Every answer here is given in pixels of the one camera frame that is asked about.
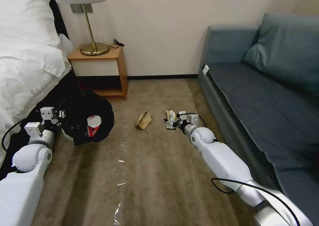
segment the power cord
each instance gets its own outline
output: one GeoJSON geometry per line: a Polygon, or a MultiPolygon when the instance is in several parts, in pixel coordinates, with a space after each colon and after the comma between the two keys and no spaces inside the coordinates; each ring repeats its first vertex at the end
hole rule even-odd
{"type": "MultiPolygon", "coordinates": [[[[197,114],[197,113],[183,113],[183,114],[177,114],[177,117],[179,118],[180,115],[190,115],[190,114],[197,114]]],[[[198,117],[203,121],[205,127],[207,127],[206,122],[204,121],[204,119],[198,115],[198,117]]]]}
{"type": "Polygon", "coordinates": [[[125,46],[125,44],[118,42],[117,39],[113,39],[113,42],[114,42],[114,44],[117,45],[117,47],[113,47],[113,46],[110,46],[110,45],[109,45],[109,47],[111,47],[111,48],[118,48],[119,46],[121,46],[121,47],[124,47],[124,46],[125,46]]]}
{"type": "Polygon", "coordinates": [[[217,185],[214,184],[214,182],[213,182],[214,180],[238,183],[238,184],[241,184],[241,185],[245,185],[245,186],[249,186],[249,187],[261,190],[261,191],[271,195],[272,197],[274,197],[277,200],[279,200],[289,210],[289,212],[292,214],[293,218],[295,219],[297,226],[300,226],[299,220],[298,220],[297,216],[295,215],[295,213],[292,211],[292,209],[281,198],[279,198],[277,195],[274,195],[273,193],[269,192],[268,190],[263,189],[263,188],[258,187],[258,186],[250,185],[250,184],[247,184],[247,183],[244,183],[244,182],[236,181],[236,180],[229,180],[229,179],[223,179],[223,178],[211,178],[211,182],[216,187],[216,189],[218,189],[220,192],[223,192],[223,193],[226,193],[226,194],[230,194],[230,192],[224,192],[223,190],[218,188],[217,185]]]}
{"type": "Polygon", "coordinates": [[[10,132],[13,128],[15,128],[17,125],[21,124],[21,122],[23,122],[23,121],[26,120],[26,119],[27,119],[27,117],[24,118],[24,119],[22,119],[22,120],[20,120],[20,121],[18,121],[18,122],[15,123],[12,127],[10,127],[9,130],[6,131],[6,133],[4,133],[4,135],[3,135],[3,137],[2,137],[2,140],[1,140],[1,146],[2,146],[2,148],[3,148],[3,150],[4,150],[5,152],[7,152],[7,148],[4,146],[4,140],[6,139],[6,136],[9,134],[9,132],[10,132]]]}

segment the carpet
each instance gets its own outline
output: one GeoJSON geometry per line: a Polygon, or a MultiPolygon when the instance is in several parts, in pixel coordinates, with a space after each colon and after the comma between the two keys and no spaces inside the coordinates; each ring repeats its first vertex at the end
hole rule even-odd
{"type": "Polygon", "coordinates": [[[223,141],[196,79],[132,80],[127,100],[110,102],[115,124],[102,142],[74,147],[58,136],[33,226],[254,225],[254,209],[215,189],[200,152],[166,130],[165,109],[185,110],[223,141]]]}

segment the blue-gray sofa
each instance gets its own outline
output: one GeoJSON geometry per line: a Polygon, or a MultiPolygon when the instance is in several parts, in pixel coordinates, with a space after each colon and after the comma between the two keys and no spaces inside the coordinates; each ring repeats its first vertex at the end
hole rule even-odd
{"type": "MultiPolygon", "coordinates": [[[[227,145],[253,178],[282,191],[319,225],[319,98],[243,62],[258,33],[210,26],[198,81],[227,145]]],[[[319,45],[315,51],[319,57],[319,45]]]]}

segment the wall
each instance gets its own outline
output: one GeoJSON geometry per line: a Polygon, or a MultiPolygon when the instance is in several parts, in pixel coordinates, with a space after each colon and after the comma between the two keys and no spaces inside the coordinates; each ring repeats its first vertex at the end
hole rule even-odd
{"type": "Polygon", "coordinates": [[[294,11],[296,14],[319,14],[319,0],[300,0],[294,11]]]}
{"type": "MultiPolygon", "coordinates": [[[[125,43],[128,75],[196,74],[212,24],[258,25],[265,12],[292,13],[299,0],[106,0],[89,14],[96,41],[125,43]]],[[[60,10],[74,45],[89,42],[83,14],[60,10]]]]}

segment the black bed frame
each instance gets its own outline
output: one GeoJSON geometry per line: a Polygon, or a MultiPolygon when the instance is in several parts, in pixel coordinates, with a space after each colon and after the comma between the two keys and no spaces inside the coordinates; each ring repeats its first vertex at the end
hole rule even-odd
{"type": "MultiPolygon", "coordinates": [[[[55,0],[50,1],[50,7],[54,15],[54,25],[55,25],[55,29],[57,33],[64,34],[66,37],[68,37],[65,24],[62,19],[62,15],[60,13],[60,10],[55,0]]],[[[20,132],[17,134],[13,134],[10,138],[10,145],[6,153],[6,157],[0,168],[0,180],[5,178],[7,174],[13,170],[11,169],[13,155],[21,147],[28,144],[29,136],[23,129],[23,126],[25,126],[27,122],[35,122],[35,121],[41,122],[42,119],[41,119],[41,116],[36,113],[37,110],[39,110],[41,107],[44,107],[44,106],[58,107],[59,103],[66,96],[76,91],[79,91],[79,87],[77,85],[74,72],[70,71],[63,79],[61,79],[59,84],[55,86],[55,88],[51,92],[49,92],[49,94],[41,102],[37,104],[37,106],[29,114],[28,120],[25,120],[20,124],[21,126],[20,132]]]]}

